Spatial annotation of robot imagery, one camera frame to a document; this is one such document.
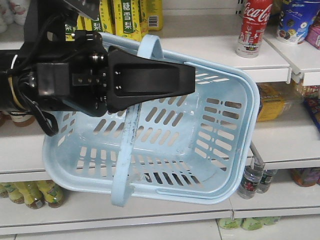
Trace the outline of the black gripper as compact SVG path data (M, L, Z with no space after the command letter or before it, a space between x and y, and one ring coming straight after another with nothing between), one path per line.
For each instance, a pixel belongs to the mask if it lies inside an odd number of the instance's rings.
M135 104L195 92L193 66L151 60L111 46L96 31L48 41L36 56L36 97L47 111L101 117Z

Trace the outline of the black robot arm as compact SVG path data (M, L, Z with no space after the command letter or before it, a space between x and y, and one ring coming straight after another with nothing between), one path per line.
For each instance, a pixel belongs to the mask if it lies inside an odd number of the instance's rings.
M0 109L6 112L76 111L91 117L195 91L195 68L132 53L130 40L78 30L74 41L25 43L0 53Z

